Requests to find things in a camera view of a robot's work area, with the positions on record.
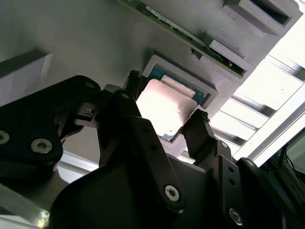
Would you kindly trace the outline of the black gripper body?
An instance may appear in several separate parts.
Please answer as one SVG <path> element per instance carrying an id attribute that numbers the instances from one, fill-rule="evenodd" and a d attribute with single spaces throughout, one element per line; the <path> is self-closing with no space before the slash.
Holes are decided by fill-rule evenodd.
<path id="1" fill-rule="evenodd" d="M 104 166 L 69 184 L 51 208 L 51 229 L 226 229 L 203 169 L 172 159 L 186 196 L 182 214 L 158 206 L 144 185 L 133 187 L 125 163 Z"/>

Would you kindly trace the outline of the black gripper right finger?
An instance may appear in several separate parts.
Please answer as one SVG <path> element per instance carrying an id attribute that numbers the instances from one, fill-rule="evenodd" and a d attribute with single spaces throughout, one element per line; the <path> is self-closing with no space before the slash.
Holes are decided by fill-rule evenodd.
<path id="1" fill-rule="evenodd" d="M 253 161 L 233 159 L 216 139 L 207 112 L 195 110 L 183 125 L 194 165 L 208 177 L 206 225 L 210 229 L 303 229 L 305 219 L 292 210 Z"/>

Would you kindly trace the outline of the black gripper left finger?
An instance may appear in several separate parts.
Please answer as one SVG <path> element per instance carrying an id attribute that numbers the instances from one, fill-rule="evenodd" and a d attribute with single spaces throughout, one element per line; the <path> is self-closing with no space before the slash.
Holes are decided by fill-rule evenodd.
<path id="1" fill-rule="evenodd" d="M 180 182 L 151 122 L 133 97 L 77 75 L 0 109 L 0 178 L 40 182 L 63 155 L 62 141 L 85 126 L 97 130 L 102 164 L 125 163 L 133 187 L 146 186 L 158 206 L 182 212 Z"/>

